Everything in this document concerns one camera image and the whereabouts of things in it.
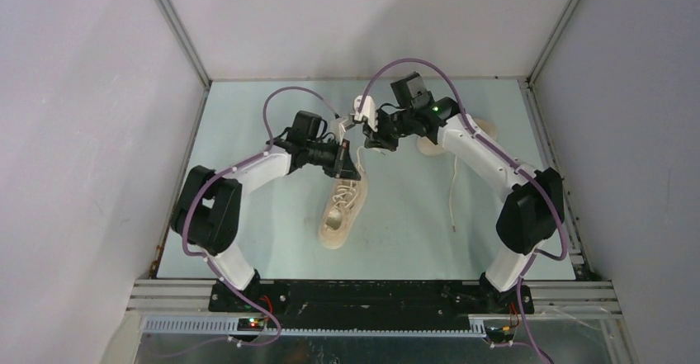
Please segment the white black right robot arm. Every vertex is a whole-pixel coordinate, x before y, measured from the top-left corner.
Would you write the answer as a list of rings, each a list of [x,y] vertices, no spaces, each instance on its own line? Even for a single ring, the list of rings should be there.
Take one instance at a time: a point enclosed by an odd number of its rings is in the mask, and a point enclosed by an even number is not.
[[[539,170],[509,155],[466,114],[457,92],[437,100],[416,72],[390,87],[397,101],[392,113],[376,106],[368,92],[354,100],[352,118],[363,126],[365,146],[394,151],[404,137],[425,138],[476,172],[503,204],[495,226],[501,247],[480,290],[483,307],[500,313],[512,304],[511,289],[533,256],[541,255],[542,244],[563,226],[562,177],[553,168]]]

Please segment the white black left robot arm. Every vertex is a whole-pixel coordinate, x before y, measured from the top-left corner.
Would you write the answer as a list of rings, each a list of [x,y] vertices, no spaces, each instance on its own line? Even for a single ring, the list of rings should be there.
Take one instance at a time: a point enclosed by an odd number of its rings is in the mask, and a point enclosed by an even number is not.
[[[251,283],[257,272],[235,242],[243,199],[258,188],[305,165],[322,168],[328,177],[358,181],[345,132],[351,117],[326,122],[308,111],[296,113],[291,126],[266,142],[263,151],[220,172],[192,168],[173,211],[170,228],[180,235],[183,252],[201,258],[215,277],[228,285],[229,301],[251,311],[261,300]]]

